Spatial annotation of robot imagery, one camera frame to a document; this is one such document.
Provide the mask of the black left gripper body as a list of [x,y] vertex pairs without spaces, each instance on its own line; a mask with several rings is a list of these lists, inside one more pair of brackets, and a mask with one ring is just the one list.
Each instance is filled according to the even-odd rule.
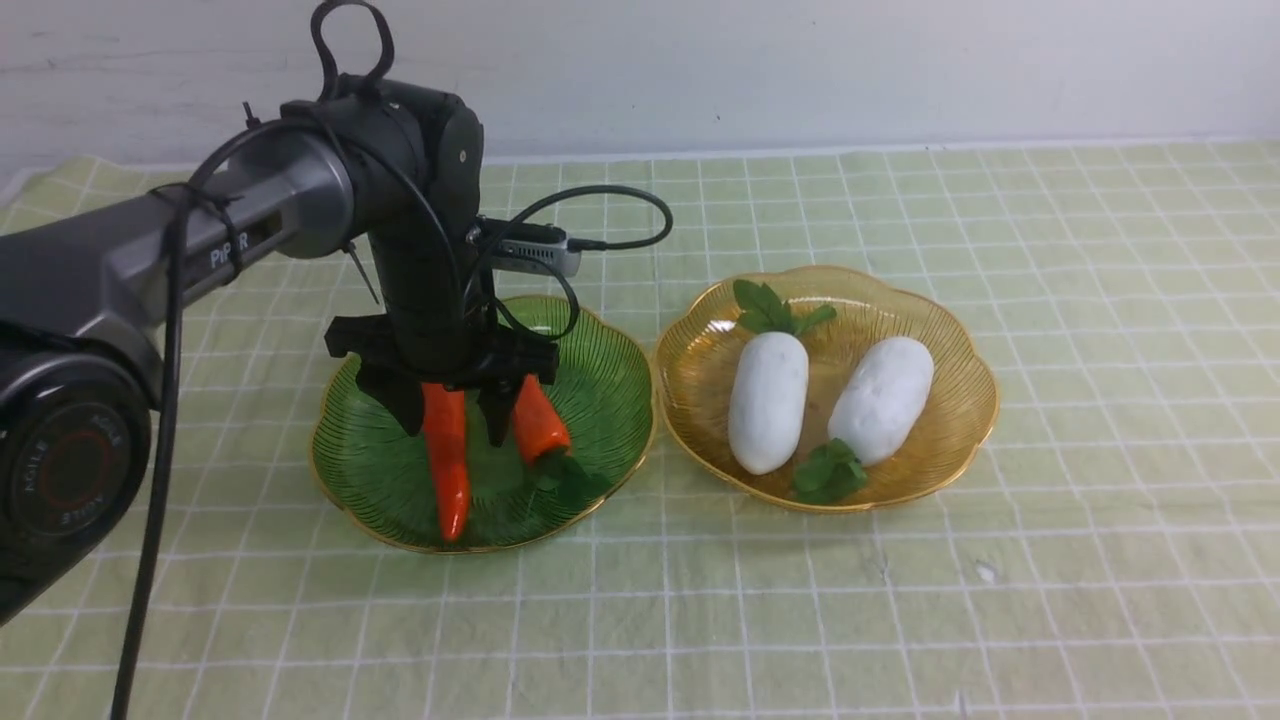
[[381,311],[337,316],[324,334],[333,357],[451,389],[504,388],[561,373],[561,347],[513,322],[500,322],[493,283],[468,284],[476,249],[426,225],[379,225],[367,237]]

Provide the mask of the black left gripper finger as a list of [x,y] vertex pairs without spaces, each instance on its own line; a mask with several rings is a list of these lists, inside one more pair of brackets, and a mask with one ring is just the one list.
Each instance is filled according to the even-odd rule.
[[485,423],[488,443],[500,447],[509,433],[511,416],[524,387],[521,375],[484,380],[476,393],[476,405]]
[[356,383],[396,420],[406,436],[421,433],[425,409],[420,382],[384,366],[361,363]]

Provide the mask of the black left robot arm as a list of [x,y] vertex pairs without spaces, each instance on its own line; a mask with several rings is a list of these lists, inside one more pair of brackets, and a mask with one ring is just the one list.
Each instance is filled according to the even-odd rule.
[[3,238],[3,620],[119,523],[152,465],[152,415],[175,418],[178,350],[154,332],[274,252],[325,258],[366,236],[383,310],[324,341],[407,432],[422,382],[477,393],[500,445],[558,346],[493,307],[480,268],[484,129],[465,101],[340,76],[282,106],[188,181]]

